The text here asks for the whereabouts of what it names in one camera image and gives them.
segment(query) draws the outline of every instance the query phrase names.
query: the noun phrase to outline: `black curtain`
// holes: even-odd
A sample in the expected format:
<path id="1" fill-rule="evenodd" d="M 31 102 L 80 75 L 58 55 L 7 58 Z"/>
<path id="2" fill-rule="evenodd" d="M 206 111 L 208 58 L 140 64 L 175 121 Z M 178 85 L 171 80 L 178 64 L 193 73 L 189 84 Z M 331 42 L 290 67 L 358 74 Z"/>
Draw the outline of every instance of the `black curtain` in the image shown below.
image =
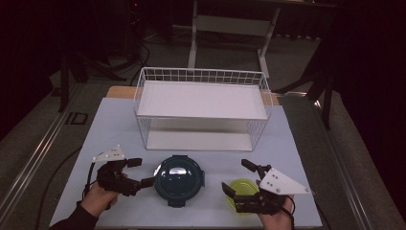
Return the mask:
<path id="1" fill-rule="evenodd" d="M 304 71 L 333 77 L 398 210 L 406 219 L 406 4 L 345 1 Z"/>
<path id="2" fill-rule="evenodd" d="M 61 45 L 108 63 L 91 0 L 0 2 L 0 140 L 52 90 Z"/>
<path id="3" fill-rule="evenodd" d="M 44 1 L 0 3 L 0 140 L 52 90 L 58 69 L 50 39 L 51 9 Z"/>

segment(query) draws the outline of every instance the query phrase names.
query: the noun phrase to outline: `human hand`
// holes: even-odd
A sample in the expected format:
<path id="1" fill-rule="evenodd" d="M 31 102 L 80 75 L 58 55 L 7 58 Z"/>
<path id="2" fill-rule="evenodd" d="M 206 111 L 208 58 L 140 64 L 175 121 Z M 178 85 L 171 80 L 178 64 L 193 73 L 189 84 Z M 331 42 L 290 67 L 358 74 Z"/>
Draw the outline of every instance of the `human hand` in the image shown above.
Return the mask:
<path id="1" fill-rule="evenodd" d="M 106 191 L 104 188 L 100 187 L 99 183 L 96 181 L 80 205 L 89 214 L 98 218 L 108 205 L 114 205 L 117 203 L 118 195 L 119 193 Z"/>
<path id="2" fill-rule="evenodd" d="M 288 212 L 291 212 L 292 210 L 293 195 L 290 195 L 290 198 L 287 197 L 282 206 Z M 283 211 L 279 211 L 277 214 L 272 216 L 264 214 L 258 214 L 258 216 L 263 224 L 264 230 L 292 230 L 292 219 Z"/>

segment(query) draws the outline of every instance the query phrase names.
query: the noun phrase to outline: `white table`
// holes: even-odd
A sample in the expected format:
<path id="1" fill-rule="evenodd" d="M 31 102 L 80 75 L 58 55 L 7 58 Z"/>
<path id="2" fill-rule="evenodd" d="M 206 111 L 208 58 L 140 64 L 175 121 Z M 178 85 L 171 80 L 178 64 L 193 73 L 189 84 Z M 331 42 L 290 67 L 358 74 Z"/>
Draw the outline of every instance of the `white table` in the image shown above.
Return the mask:
<path id="1" fill-rule="evenodd" d="M 205 171 L 206 186 L 186 207 L 171 208 L 157 195 L 154 188 L 146 188 L 136 196 L 120 196 L 119 202 L 104 212 L 98 228 L 258 228 L 257 215 L 238 215 L 226 201 L 221 182 L 238 178 L 258 179 L 258 174 L 245 169 L 240 160 L 246 158 L 256 164 L 270 164 L 305 186 L 308 182 L 283 109 L 274 106 L 270 121 L 252 152 L 205 152 L 146 150 L 142 143 L 133 112 L 131 99 L 104 98 L 89 130 L 78 160 L 56 207 L 51 225 L 66 219 L 81 199 L 92 158 L 120 145 L 127 158 L 141 157 L 143 165 L 124 169 L 129 178 L 141 180 L 151 177 L 156 167 L 174 154 L 185 154 Z M 96 170 L 102 164 L 96 164 Z M 321 220 L 312 195 L 295 195 L 297 227 L 318 227 Z"/>

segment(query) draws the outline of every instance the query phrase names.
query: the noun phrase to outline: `yellow green bowl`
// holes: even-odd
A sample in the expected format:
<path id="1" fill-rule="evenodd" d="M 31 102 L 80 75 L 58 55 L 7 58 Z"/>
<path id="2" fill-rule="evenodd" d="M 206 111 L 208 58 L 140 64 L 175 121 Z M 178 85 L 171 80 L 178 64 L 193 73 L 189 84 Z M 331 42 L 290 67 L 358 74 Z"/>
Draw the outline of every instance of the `yellow green bowl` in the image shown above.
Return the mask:
<path id="1" fill-rule="evenodd" d="M 259 192 L 258 186 L 251 180 L 246 179 L 246 178 L 240 178 L 237 180 L 234 180 L 230 183 L 230 188 L 232 188 L 234 191 L 236 191 L 236 195 L 238 196 L 244 196 L 244 195 L 254 195 L 255 193 Z M 231 205 L 231 207 L 236 211 L 236 205 L 234 204 L 234 201 L 229 198 L 226 195 L 228 203 Z M 249 213 L 239 213 L 241 215 L 248 215 Z"/>

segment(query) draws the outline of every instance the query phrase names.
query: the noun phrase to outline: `white wire basket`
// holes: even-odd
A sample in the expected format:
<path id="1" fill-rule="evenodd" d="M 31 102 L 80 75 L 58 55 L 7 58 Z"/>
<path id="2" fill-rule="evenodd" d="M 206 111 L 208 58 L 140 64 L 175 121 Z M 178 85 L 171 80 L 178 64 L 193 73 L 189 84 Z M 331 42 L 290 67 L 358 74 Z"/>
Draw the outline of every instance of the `white wire basket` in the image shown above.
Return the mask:
<path id="1" fill-rule="evenodd" d="M 272 113 L 262 72 L 145 67 L 134 112 L 148 150 L 252 151 Z"/>

